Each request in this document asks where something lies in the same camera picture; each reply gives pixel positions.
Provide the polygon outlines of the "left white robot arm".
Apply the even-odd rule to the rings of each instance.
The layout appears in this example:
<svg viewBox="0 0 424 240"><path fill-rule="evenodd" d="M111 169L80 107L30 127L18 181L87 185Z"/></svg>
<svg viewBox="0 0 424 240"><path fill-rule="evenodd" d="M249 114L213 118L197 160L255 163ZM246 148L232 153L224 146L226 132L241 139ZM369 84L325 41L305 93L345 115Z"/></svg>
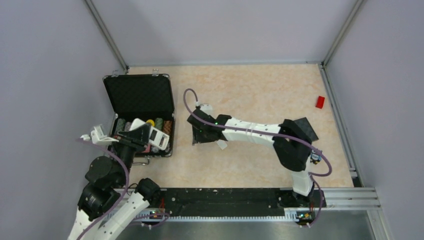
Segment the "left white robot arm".
<svg viewBox="0 0 424 240"><path fill-rule="evenodd" d="M107 135L102 125L96 125L90 134L78 141L105 154L90 164L77 203L76 217L68 239L115 240L120 233L148 207L160 202L160 187L151 179L143 178L127 200L129 172L135 154L147 145L165 150L170 137L149 123L136 118L128 131Z"/></svg>

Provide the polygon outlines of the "white remote control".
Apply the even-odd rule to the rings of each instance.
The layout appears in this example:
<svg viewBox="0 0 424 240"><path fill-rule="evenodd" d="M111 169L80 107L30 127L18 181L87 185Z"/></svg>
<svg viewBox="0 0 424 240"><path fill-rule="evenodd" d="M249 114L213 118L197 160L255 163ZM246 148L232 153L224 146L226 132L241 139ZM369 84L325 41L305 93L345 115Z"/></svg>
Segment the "white remote control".
<svg viewBox="0 0 424 240"><path fill-rule="evenodd" d="M142 126L143 124L148 124L139 118L135 118L131 123L129 131L134 130L135 128ZM164 151L170 141L170 136L163 131L151 126L149 139L143 139L146 142L149 142L153 147L158 148L161 151Z"/></svg>

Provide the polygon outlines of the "white battery cover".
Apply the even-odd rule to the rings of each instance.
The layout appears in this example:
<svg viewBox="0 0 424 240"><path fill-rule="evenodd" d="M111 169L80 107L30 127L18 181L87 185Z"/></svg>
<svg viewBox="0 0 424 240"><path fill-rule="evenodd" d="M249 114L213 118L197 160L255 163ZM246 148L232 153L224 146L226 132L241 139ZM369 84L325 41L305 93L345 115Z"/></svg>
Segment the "white battery cover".
<svg viewBox="0 0 424 240"><path fill-rule="evenodd" d="M225 148L228 147L228 144L224 140L218 140L216 143L220 147L221 150L224 150Z"/></svg>

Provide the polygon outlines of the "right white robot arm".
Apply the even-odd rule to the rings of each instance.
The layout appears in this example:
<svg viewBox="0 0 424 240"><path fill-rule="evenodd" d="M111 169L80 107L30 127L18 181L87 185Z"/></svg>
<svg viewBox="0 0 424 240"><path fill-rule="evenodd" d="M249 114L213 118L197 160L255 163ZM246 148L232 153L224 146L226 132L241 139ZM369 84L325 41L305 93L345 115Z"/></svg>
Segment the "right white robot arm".
<svg viewBox="0 0 424 240"><path fill-rule="evenodd" d="M240 141L272 148L280 164L291 174L294 202L307 206L313 200L315 187L308 172L312 153L309 146L313 141L295 121L285 119L280 124L261 124L225 114L212 117L196 109L187 122L206 143Z"/></svg>

